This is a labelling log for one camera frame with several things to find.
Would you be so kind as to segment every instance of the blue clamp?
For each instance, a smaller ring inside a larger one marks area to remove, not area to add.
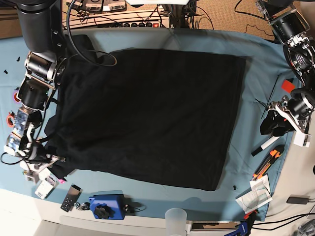
[[[245,236],[248,233],[247,222],[239,225],[238,230],[231,232],[225,236]]]

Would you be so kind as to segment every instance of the blue fabric surface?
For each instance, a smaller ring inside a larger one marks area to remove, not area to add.
[[[76,170],[67,177],[67,183],[59,184],[47,200],[61,203],[74,183],[83,189],[79,202],[86,202],[93,194],[124,193],[133,202],[146,206],[144,211],[137,213],[139,216],[163,218],[168,209],[179,207],[186,210],[189,220],[241,220],[244,212],[235,202],[235,198],[250,188],[252,174],[268,152],[267,149],[255,157],[251,156],[253,148],[267,140],[267,137],[259,132],[264,108],[255,98],[266,103],[277,75],[281,74],[272,96],[272,100],[280,100],[286,94],[281,89],[282,82],[294,77],[285,61],[282,46],[248,34],[212,30],[87,29],[74,32],[89,35],[96,49],[107,52],[125,48],[164,48],[246,57],[243,92],[225,166],[216,191],[163,186],[108,173]],[[5,124],[5,118],[9,111],[16,112],[19,107],[13,102],[12,94],[23,79],[23,60],[27,53],[28,49],[22,38],[0,41],[1,146],[5,144],[11,131]],[[55,108],[53,105],[50,107],[47,118],[55,113]],[[229,109],[229,104],[222,109]],[[268,171],[272,192],[275,190],[291,139],[292,133],[281,137],[275,143],[286,144],[286,149],[280,160]],[[36,186],[24,180],[18,165],[0,165],[0,188],[35,197]],[[259,211],[260,219],[264,220],[267,206],[261,207]]]

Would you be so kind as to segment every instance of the folded black garment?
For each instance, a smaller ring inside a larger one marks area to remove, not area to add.
[[[93,49],[87,36],[76,41]],[[45,129],[55,131],[46,148],[66,158],[51,171],[58,178],[81,169],[215,190],[246,60],[145,49],[113,55],[118,64],[107,68],[71,59],[59,90],[62,106]]]

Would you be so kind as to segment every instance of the blue tool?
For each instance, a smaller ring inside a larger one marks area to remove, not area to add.
[[[126,215],[123,194],[94,195],[89,197],[90,210],[95,219],[123,220]]]
[[[247,222],[243,222],[239,225],[238,230],[231,232],[225,236],[245,236],[248,233]]]

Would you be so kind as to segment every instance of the black remote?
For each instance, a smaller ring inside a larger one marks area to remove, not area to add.
[[[69,212],[74,206],[74,203],[78,200],[80,191],[81,189],[78,186],[72,185],[60,208],[66,212]]]

